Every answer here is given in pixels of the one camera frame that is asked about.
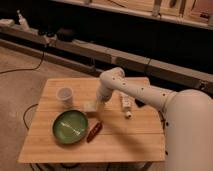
cable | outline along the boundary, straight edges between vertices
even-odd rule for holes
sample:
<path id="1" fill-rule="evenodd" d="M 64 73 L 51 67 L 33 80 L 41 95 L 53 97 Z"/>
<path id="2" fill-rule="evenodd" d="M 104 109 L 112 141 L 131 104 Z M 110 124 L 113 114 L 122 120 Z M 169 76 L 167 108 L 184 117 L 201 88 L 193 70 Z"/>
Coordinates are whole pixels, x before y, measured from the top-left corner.
<path id="1" fill-rule="evenodd" d="M 25 120 L 26 114 L 27 114 L 27 112 L 28 112 L 30 109 L 32 109 L 33 107 L 36 107 L 37 105 L 38 105 L 38 104 L 31 105 L 30 107 L 28 107 L 28 108 L 25 110 L 25 112 L 24 112 L 24 114 L 23 114 L 22 119 L 23 119 L 23 121 L 24 121 L 24 125 L 25 125 L 25 127 L 27 128 L 27 130 L 29 130 L 29 126 L 27 125 L 26 120 Z"/>
<path id="2" fill-rule="evenodd" d="M 107 164 L 106 171 L 109 171 L 110 163 Z"/>
<path id="3" fill-rule="evenodd" d="M 141 171 L 148 171 L 148 169 L 152 166 L 152 162 L 147 162 L 141 169 Z"/>
<path id="4" fill-rule="evenodd" d="M 32 169 L 32 171 L 35 171 L 35 169 L 33 168 L 32 163 L 30 163 L 29 165 L 30 165 L 30 168 Z"/>
<path id="5" fill-rule="evenodd" d="M 148 70 L 148 67 L 149 67 L 149 64 L 150 64 L 150 62 L 151 62 L 151 58 L 149 59 L 149 62 L 147 63 L 147 65 L 145 66 L 145 69 L 144 69 L 144 74 L 146 75 L 146 76 L 148 76 L 147 75 L 147 70 Z"/>
<path id="6" fill-rule="evenodd" d="M 42 165 L 46 167 L 49 171 L 55 171 L 55 168 L 48 163 L 43 163 Z"/>
<path id="7" fill-rule="evenodd" d="M 24 112 L 24 114 L 23 114 L 22 119 L 23 119 L 23 121 L 24 121 L 24 125 L 25 125 L 25 127 L 27 128 L 27 130 L 29 130 L 29 126 L 27 125 L 26 120 L 25 120 L 26 114 L 27 114 L 27 112 L 28 112 L 30 109 L 32 109 L 33 107 L 36 107 L 37 105 L 38 105 L 38 104 L 33 104 L 33 105 L 31 105 L 30 107 L 28 107 L 28 108 L 25 110 L 25 112 Z M 35 169 L 33 168 L 32 163 L 30 163 L 29 165 L 30 165 L 30 168 L 32 169 L 32 171 L 35 171 Z M 38 163 L 35 163 L 35 165 L 37 166 L 37 168 L 38 168 L 40 171 L 43 171 L 43 169 L 41 168 L 41 166 L 39 166 Z"/>
<path id="8" fill-rule="evenodd" d="M 40 171 L 43 171 L 43 169 L 41 168 L 41 166 L 39 166 L 38 163 L 35 163 L 35 165 L 37 166 L 37 168 L 38 168 Z"/>
<path id="9" fill-rule="evenodd" d="M 95 65 L 95 59 L 94 58 L 91 58 L 90 66 L 92 67 L 91 71 L 95 72 L 96 71 L 96 65 Z"/>
<path id="10" fill-rule="evenodd" d="M 166 119 L 165 119 L 165 117 L 164 117 L 162 112 L 158 111 L 158 114 L 159 114 L 160 121 L 162 123 L 163 129 L 165 129 Z"/>
<path id="11" fill-rule="evenodd" d="M 119 4 L 119 3 L 117 3 L 117 2 L 115 2 L 115 1 L 113 1 L 113 0 L 107 0 L 107 1 L 109 1 L 109 2 L 111 2 L 111 3 L 113 3 L 113 4 L 118 5 L 119 7 L 126 8 L 124 5 L 121 5 L 121 4 Z"/>
<path id="12" fill-rule="evenodd" d="M 64 169 L 74 169 L 76 167 L 78 167 L 80 165 L 80 163 L 76 163 L 76 164 L 73 164 L 72 166 L 66 166 L 65 164 L 63 163 L 60 163 L 61 167 L 64 168 Z"/>
<path id="13" fill-rule="evenodd" d="M 197 1 L 197 0 L 194 0 L 194 2 L 193 2 L 193 4 L 192 4 L 191 11 L 194 9 L 194 7 L 195 7 L 195 4 L 196 4 L 196 1 Z"/>
<path id="14" fill-rule="evenodd" d="M 2 71 L 2 72 L 0 72 L 0 74 L 6 74 L 6 73 L 10 73 L 10 72 L 17 72 L 17 71 L 34 71 L 34 70 L 37 70 L 41 66 L 41 64 L 43 63 L 43 61 L 44 61 L 45 49 L 46 49 L 46 45 L 44 46 L 44 50 L 42 52 L 41 61 L 39 62 L 39 64 L 36 67 L 34 67 L 34 68 L 13 69 L 13 70 L 8 70 L 8 71 Z"/>

small bottle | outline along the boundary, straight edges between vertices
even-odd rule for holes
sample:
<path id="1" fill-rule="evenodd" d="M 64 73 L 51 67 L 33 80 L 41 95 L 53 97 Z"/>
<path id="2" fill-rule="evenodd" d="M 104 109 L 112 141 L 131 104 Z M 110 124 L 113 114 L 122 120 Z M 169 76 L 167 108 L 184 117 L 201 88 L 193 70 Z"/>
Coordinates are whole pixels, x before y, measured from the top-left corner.
<path id="1" fill-rule="evenodd" d="M 27 31 L 30 29 L 27 20 L 21 15 L 20 10 L 17 10 L 18 17 L 19 17 L 19 23 L 23 30 Z"/>
<path id="2" fill-rule="evenodd" d="M 132 116 L 130 97 L 127 94 L 123 93 L 123 92 L 120 92 L 120 96 L 121 96 L 122 111 L 125 114 L 125 118 L 129 119 Z"/>

green plate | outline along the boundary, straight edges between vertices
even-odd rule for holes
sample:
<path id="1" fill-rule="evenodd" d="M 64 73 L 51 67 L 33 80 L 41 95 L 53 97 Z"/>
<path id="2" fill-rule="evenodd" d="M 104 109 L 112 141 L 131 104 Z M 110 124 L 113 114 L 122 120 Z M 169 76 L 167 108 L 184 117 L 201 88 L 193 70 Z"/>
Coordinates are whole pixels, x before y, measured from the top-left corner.
<path id="1" fill-rule="evenodd" d="M 87 133 L 88 120 L 78 110 L 69 110 L 59 115 L 53 124 L 55 138 L 63 144 L 81 140 Z"/>

paper cup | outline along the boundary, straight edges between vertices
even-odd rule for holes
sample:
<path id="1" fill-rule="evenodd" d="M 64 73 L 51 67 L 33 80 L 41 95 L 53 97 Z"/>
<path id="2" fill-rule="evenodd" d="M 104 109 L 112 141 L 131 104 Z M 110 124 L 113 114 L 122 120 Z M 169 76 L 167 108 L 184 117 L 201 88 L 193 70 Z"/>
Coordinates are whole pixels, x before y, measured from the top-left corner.
<path id="1" fill-rule="evenodd" d="M 63 104 L 65 108 L 73 106 L 73 90 L 70 87 L 63 87 L 56 92 L 56 98 Z"/>

gray carpet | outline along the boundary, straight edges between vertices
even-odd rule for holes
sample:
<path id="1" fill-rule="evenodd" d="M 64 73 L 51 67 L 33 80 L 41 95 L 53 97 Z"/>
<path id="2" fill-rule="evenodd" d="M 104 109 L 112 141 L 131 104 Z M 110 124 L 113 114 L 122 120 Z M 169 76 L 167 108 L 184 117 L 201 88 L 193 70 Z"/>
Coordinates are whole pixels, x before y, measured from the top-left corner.
<path id="1" fill-rule="evenodd" d="M 38 65 L 39 59 L 0 47 L 0 72 L 10 69 L 33 68 Z M 38 103 L 44 84 L 48 78 L 56 77 L 90 77 L 70 68 L 44 61 L 36 71 L 13 72 L 0 75 L 0 171 L 30 171 L 28 164 L 17 162 L 27 130 L 22 121 L 24 111 L 32 104 Z M 35 109 L 29 111 L 27 123 L 34 115 Z M 143 163 L 116 163 L 110 164 L 112 170 L 139 170 Z M 59 164 L 50 165 L 46 170 L 66 170 Z M 81 164 L 75 169 L 106 170 L 107 163 Z M 150 171 L 162 171 L 163 163 L 155 163 Z"/>

